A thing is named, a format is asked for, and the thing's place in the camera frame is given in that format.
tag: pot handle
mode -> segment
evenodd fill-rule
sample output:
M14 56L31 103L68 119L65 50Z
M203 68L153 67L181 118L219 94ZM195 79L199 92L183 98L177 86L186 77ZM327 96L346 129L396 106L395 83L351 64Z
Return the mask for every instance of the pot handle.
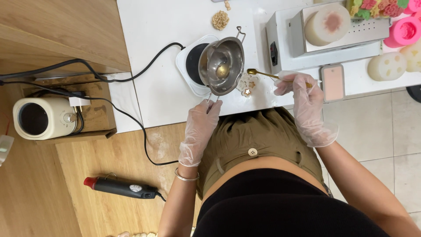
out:
M244 35L244 37L242 38L242 41L241 41L241 43L242 43L244 41L244 38L245 38L245 33L241 32L241 26L237 26L237 30L238 30L238 34L237 34L236 38L238 38L238 36L240 34Z

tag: forearm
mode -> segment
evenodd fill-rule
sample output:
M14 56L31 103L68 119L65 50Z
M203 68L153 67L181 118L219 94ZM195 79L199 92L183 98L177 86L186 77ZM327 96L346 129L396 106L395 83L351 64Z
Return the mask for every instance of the forearm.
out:
M186 179L197 177L197 167L179 164L178 174ZM174 178L162 212L158 233L160 237L188 237L192 231L195 212L196 181Z
M394 194L341 145L334 142L316 150L350 205L365 213L389 235L401 236L404 229L418 230Z

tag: white table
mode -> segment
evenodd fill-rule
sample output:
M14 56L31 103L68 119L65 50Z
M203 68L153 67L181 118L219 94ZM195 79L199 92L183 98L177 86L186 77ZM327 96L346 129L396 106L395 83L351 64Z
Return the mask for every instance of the white table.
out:
M206 34L216 34L220 38L232 36L236 32L233 28L237 25L243 27L242 31L247 33L247 37L253 36L253 42L256 43L256 51L249 53L250 57L246 55L245 68L254 67L270 72L266 22L275 11L311 5L312 0L231 0L231 11L226 11L223 2L214 3L211 0L117 0L117 4L133 74L144 69L156 53L169 43L179 42L188 46ZM230 30L227 28L218 31L212 27L211 17L218 10L231 16L228 24ZM177 70L175 57L179 52L179 47L171 47L134 81L141 118L146 128L184 122L188 110L203 100L191 92ZM369 59L363 59L342 64L345 70L346 95L421 84L419 73L405 73L395 81L374 81L367 74L368 62ZM315 79L320 77L319 68L302 72ZM274 96L273 90L273 81L262 76L253 96L246 98L234 90L221 97L224 101L221 115L293 104L292 93L280 97ZM117 123L129 120L122 118Z

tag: olive green shorts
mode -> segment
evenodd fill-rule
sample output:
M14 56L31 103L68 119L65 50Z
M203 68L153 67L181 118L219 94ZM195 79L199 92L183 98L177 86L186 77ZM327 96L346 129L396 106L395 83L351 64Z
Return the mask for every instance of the olive green shorts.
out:
M287 160L324 184L316 153L300 137L293 116L283 107L270 108L220 117L199 165L200 199L226 171L264 156Z

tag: gold spoon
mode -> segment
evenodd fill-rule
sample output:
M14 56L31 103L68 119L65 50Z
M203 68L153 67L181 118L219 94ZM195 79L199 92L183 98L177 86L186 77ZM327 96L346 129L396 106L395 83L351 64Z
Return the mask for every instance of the gold spoon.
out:
M266 73L261 73L261 72L257 71L256 69L253 69L253 68L247 69L247 74L251 74L251 75L262 74L262 75L266 75L268 77L273 77L273 78L279 79L278 76L270 75L270 74L266 74ZM307 82L306 82L306 86L307 86L307 88L313 87L310 83L307 83Z

